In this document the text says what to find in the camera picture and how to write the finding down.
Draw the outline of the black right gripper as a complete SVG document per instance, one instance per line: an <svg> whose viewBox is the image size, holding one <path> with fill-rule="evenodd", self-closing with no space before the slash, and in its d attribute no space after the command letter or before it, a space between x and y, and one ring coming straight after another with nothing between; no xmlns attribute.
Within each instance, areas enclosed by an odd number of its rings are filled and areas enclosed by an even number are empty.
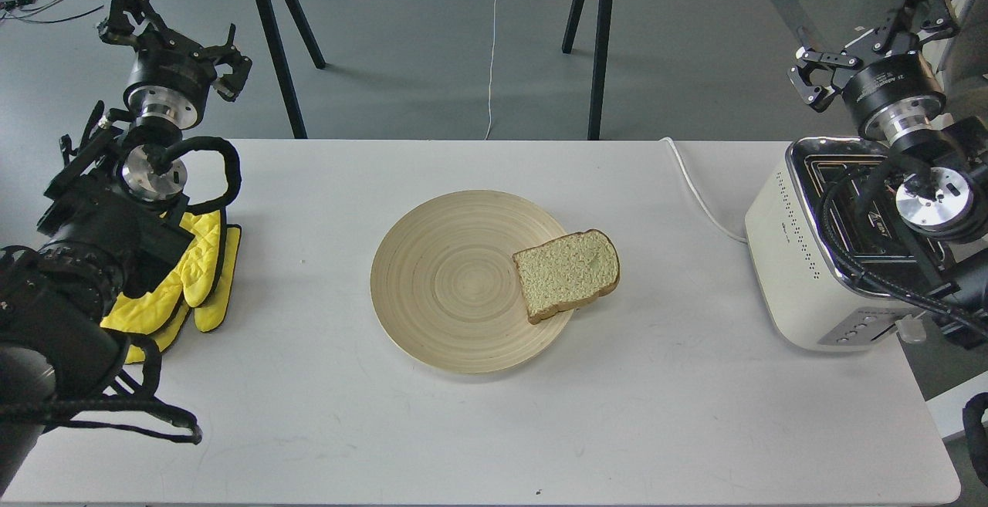
<svg viewBox="0 0 988 507"><path fill-rule="evenodd" d="M895 0L876 28L849 43L849 56L801 46L788 79L802 103L818 113L842 93L858 135L889 140L892 135L881 127L883 113L899 107L931 120L948 102L929 62L921 54L906 53L920 51L926 42L951 39L960 29L950 0ZM887 58L861 70L862 60L878 57Z"/></svg>

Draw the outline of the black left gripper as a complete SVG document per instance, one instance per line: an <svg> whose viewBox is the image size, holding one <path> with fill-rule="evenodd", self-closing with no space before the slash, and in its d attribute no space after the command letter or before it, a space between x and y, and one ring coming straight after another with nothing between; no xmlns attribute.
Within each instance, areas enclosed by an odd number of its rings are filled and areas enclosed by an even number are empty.
<svg viewBox="0 0 988 507"><path fill-rule="evenodd" d="M226 102L235 102L253 66L235 45L234 24L225 43L202 47L202 62L176 50L179 35L166 25L151 0L110 0L108 15L96 32L103 43L137 51L123 93L134 119L157 117L178 130L202 122L211 88Z"/></svg>

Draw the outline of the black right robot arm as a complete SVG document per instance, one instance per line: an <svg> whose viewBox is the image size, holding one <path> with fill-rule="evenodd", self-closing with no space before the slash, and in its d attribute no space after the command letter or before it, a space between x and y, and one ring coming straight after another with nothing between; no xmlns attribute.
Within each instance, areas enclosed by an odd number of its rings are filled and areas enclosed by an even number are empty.
<svg viewBox="0 0 988 507"><path fill-rule="evenodd" d="M954 261L949 245L986 235L986 123L935 127L948 99L923 56L959 30L950 0L895 0L837 52L801 29L791 84L815 112L841 98L858 135L798 141L787 163L837 282L927 313L970 350L986 342L986 253Z"/></svg>

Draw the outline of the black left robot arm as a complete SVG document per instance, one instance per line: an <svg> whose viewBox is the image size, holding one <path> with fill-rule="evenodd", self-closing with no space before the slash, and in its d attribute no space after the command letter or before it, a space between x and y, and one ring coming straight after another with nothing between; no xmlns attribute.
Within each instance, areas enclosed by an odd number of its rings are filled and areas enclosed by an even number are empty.
<svg viewBox="0 0 988 507"><path fill-rule="evenodd" d="M98 32L135 52L124 107L98 102L78 146L60 138L64 167L38 224L46 243L2 250L3 487L43 433L102 427L83 412L144 412L180 433L124 430L202 438L193 413L157 398L163 346L151 332L102 322L121 300L166 289L184 260L204 256L183 220L223 216L238 197L233 144L183 133L201 123L210 89L236 100L252 60L236 49L234 30L202 46L169 28L151 0L110 1Z"/></svg>

